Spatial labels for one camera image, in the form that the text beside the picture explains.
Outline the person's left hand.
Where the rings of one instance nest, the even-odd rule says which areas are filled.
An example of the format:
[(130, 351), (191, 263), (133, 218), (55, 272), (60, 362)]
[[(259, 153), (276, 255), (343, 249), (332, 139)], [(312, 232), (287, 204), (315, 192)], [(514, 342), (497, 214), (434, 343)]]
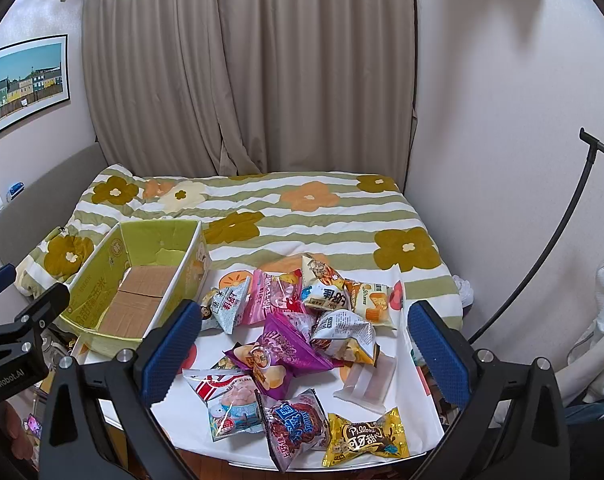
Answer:
[(17, 460), (32, 460), (33, 445), (22, 427), (22, 421), (7, 401), (0, 404), (0, 433), (11, 443), (11, 452)]

